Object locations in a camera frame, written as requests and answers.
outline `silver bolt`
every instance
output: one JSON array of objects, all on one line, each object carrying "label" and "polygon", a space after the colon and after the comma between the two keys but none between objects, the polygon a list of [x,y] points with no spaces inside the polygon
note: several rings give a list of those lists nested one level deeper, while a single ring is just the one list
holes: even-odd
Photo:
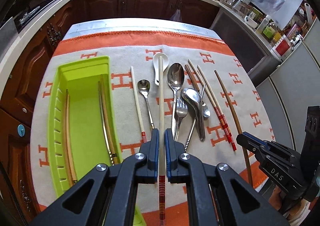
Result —
[{"label": "silver bolt", "polygon": [[145,155],[144,155],[144,153],[136,153],[135,155],[134,155],[134,157],[136,158],[136,159],[138,159],[138,160],[141,160],[141,159],[144,159],[144,157],[145,157]]},{"label": "silver bolt", "polygon": [[188,160],[190,158],[190,155],[188,153],[182,153],[180,155],[180,157],[183,159],[183,160]]},{"label": "silver bolt", "polygon": [[228,170],[229,166],[226,163],[220,163],[218,164],[218,168],[222,171]]},{"label": "silver bolt", "polygon": [[104,170],[107,169],[107,165],[106,165],[106,164],[103,164],[103,163],[98,164],[98,165],[96,166],[96,169],[97,169],[98,171],[104,171]]}]

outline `fork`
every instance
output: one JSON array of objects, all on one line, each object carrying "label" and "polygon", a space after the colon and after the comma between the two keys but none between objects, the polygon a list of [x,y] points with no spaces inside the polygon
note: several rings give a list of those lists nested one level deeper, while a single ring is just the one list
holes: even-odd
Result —
[{"label": "fork", "polygon": [[176,136],[174,138],[174,141],[178,140],[180,125],[181,125],[182,119],[187,116],[187,113],[188,113],[188,106],[186,102],[182,99],[182,97],[180,97],[177,100],[176,114],[178,116],[178,124],[177,124]]}]

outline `white ceramic spoon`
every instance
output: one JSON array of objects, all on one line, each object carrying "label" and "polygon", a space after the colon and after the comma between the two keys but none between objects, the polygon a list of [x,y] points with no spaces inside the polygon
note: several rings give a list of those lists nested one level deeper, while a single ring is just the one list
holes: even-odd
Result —
[{"label": "white ceramic spoon", "polygon": [[169,58],[166,54],[164,53],[156,53],[153,56],[153,67],[155,68],[155,73],[156,73],[156,77],[155,77],[155,84],[157,86],[159,86],[159,57],[162,56],[163,58],[163,71],[165,71],[165,69],[168,67],[169,65]]}]

